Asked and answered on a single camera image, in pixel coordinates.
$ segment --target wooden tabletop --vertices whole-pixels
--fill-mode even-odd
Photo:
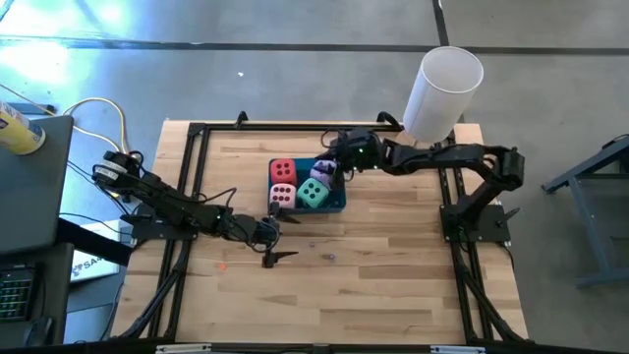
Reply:
[[[189,123],[166,121],[157,148],[153,171],[173,186]],[[483,142],[479,125],[459,124],[455,132],[458,143]],[[412,143],[404,134],[380,135]],[[320,132],[212,132],[201,191],[210,196],[237,187],[231,202],[236,212],[264,216],[268,161],[313,157],[323,151],[319,137]],[[463,175],[468,193],[482,182],[472,171]],[[276,250],[300,254],[273,269],[260,267],[260,254],[244,244],[200,236],[191,253],[177,341],[464,343],[450,249],[438,219],[436,171],[357,174],[347,184],[347,199],[340,213],[298,215],[301,224],[282,223]],[[128,328],[155,292],[163,248],[163,241],[151,241],[133,253],[113,334]],[[508,256],[493,244],[478,248],[488,298],[526,337]]]

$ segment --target gray floor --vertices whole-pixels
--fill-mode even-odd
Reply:
[[[442,0],[455,45],[628,47],[623,0]],[[16,0],[0,33],[81,38],[250,43],[438,44],[429,0]],[[0,47],[0,78],[59,107],[88,96],[127,113],[129,142],[154,159],[164,119],[372,120],[401,117],[421,53],[255,52]],[[546,344],[627,351],[629,284],[586,290],[595,269],[572,198],[540,184],[629,133],[629,56],[482,55],[484,83],[466,111],[485,141],[527,157],[525,186],[504,194],[522,211],[510,222],[516,277],[531,338]],[[16,101],[0,92],[0,100]],[[93,103],[79,125],[118,138],[115,112]],[[71,159],[88,168],[109,148],[73,136]],[[116,208],[69,172],[62,210],[111,219]],[[115,281],[103,286],[111,302]],[[98,304],[69,305],[85,309]],[[108,307],[92,310],[95,316]],[[73,319],[68,318],[69,327]],[[102,325],[94,325],[96,332]],[[69,341],[95,339],[70,330]]]

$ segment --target blue bin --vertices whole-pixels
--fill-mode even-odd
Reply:
[[[315,158],[294,158],[295,160],[295,168],[297,169],[297,189],[302,185],[302,183],[306,182],[307,179],[311,178],[311,169],[315,166],[316,159]],[[271,163],[274,160],[268,161],[268,189],[266,191],[266,204],[270,205],[270,191],[271,187],[273,187],[273,183],[271,182]],[[341,212],[345,205],[347,204],[347,198],[345,196],[345,184],[341,186],[341,188],[337,188],[334,191],[330,191],[330,194],[323,202],[322,206],[319,207],[309,207],[302,203],[301,200],[297,199],[295,202],[294,209],[284,209],[285,212],[289,214],[305,214],[305,213],[332,213],[332,212]]]

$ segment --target foam dice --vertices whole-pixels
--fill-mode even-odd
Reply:
[[[271,187],[268,202],[278,202],[280,207],[295,208],[297,187],[287,183],[278,183]]]
[[[319,160],[314,164],[313,169],[311,169],[311,177],[321,182],[328,190],[331,190],[332,178],[335,169],[336,162],[330,160]]]
[[[271,162],[272,184],[286,183],[297,187],[297,169],[292,158],[279,158]]]
[[[319,207],[329,195],[327,188],[315,178],[309,178],[297,191],[299,198],[308,207]]]

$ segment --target spray can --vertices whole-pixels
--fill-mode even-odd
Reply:
[[[15,154],[28,154],[37,150],[46,139],[46,133],[15,108],[0,101],[0,147]]]

